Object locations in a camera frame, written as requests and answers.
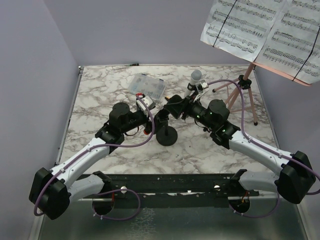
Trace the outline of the black round microphone stand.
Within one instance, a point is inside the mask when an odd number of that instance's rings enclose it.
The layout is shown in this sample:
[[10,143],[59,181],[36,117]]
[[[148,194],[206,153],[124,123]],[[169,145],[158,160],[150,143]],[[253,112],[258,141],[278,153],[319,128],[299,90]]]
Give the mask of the black round microphone stand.
[[168,120],[159,121],[156,132],[157,142],[162,146],[169,147],[174,145],[177,139],[178,133],[174,127],[169,126]]

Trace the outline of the white microphone silver grille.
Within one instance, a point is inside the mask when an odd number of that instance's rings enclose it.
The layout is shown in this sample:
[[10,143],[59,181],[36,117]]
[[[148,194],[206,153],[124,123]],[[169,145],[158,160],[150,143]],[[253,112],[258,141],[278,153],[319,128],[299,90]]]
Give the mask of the white microphone silver grille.
[[[201,77],[202,77],[202,72],[196,69],[191,73],[189,83],[191,85],[196,85],[196,83],[198,83],[201,80]],[[186,91],[184,92],[184,97],[187,97],[186,95],[187,92],[188,90],[186,89]]]

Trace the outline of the black stand holding white microphone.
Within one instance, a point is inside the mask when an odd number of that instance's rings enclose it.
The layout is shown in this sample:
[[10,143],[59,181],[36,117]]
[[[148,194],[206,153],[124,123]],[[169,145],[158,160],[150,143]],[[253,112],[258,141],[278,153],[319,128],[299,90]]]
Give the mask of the black stand holding white microphone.
[[198,102],[200,100],[200,94],[195,85],[188,83],[186,96],[191,102]]

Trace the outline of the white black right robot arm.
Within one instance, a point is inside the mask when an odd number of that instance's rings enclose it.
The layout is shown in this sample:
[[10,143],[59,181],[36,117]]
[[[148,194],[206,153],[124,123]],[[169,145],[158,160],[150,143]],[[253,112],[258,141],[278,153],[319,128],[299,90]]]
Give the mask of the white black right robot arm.
[[288,202],[299,204],[316,181],[305,153],[284,151],[247,135],[242,128],[228,121],[230,111],[223,100],[211,100],[208,107],[204,107],[199,100],[174,95],[164,109],[175,119],[193,118],[210,130],[210,137],[217,145],[242,153],[270,170],[246,170],[231,181],[229,189],[236,196],[247,190],[263,190],[279,193]]

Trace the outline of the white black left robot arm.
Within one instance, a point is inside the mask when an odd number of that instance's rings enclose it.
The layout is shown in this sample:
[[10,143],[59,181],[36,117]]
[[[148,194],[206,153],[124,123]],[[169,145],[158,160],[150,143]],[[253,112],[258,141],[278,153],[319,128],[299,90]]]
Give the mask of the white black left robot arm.
[[138,99],[136,110],[132,112],[125,102],[118,102],[109,113],[109,119],[98,130],[90,142],[67,161],[50,170],[42,167],[34,176],[29,201],[34,204],[33,214],[46,215],[51,220],[60,217],[70,203],[95,195],[101,198],[114,193],[129,192],[127,187],[115,188],[112,179],[101,171],[88,177],[81,175],[99,160],[107,157],[123,144],[127,132],[143,126],[150,141],[158,135],[169,120],[169,112],[164,108],[156,115],[152,100]]

